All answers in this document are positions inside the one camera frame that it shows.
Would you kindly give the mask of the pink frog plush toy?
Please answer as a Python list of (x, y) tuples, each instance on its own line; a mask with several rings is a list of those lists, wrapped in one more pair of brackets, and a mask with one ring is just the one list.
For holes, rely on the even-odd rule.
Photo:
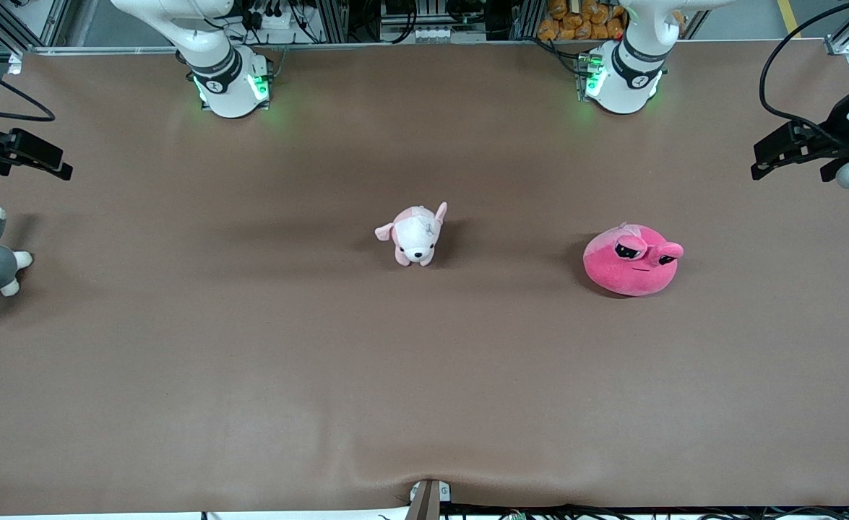
[(623, 222), (590, 240), (582, 263), (590, 280), (603, 289), (643, 297), (672, 283), (684, 253), (681, 244), (653, 228)]

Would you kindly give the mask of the orange toy pile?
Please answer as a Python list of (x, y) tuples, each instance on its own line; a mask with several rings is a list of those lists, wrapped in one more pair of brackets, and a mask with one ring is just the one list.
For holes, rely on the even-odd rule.
[(625, 40), (667, 43), (683, 32), (682, 12), (698, 10), (699, 0), (537, 0), (533, 26), (521, 37), (542, 40)]

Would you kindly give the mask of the white power strip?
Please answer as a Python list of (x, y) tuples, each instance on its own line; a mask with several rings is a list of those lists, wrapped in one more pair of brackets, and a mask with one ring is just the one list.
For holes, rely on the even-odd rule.
[(242, 14), (249, 30), (292, 30), (298, 20), (292, 7), (283, 0), (253, 0)]

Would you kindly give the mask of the white pink dog plush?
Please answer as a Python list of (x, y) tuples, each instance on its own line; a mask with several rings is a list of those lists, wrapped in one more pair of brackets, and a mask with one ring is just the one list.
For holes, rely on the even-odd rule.
[(448, 203), (443, 201), (433, 212), (423, 205), (401, 211), (391, 222), (375, 229), (379, 241), (394, 244), (395, 260), (401, 266), (428, 266), (434, 260), (436, 244), (443, 227)]

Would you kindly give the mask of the brown table mat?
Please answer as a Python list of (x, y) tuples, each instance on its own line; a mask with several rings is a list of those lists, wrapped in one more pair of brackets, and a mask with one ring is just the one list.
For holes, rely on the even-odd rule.
[[(239, 121), (166, 53), (28, 56), (74, 177), (0, 177), (0, 516), (849, 506), (849, 191), (751, 179), (770, 49), (681, 44), (632, 116), (531, 44), (295, 49)], [(623, 222), (662, 292), (585, 273)]]

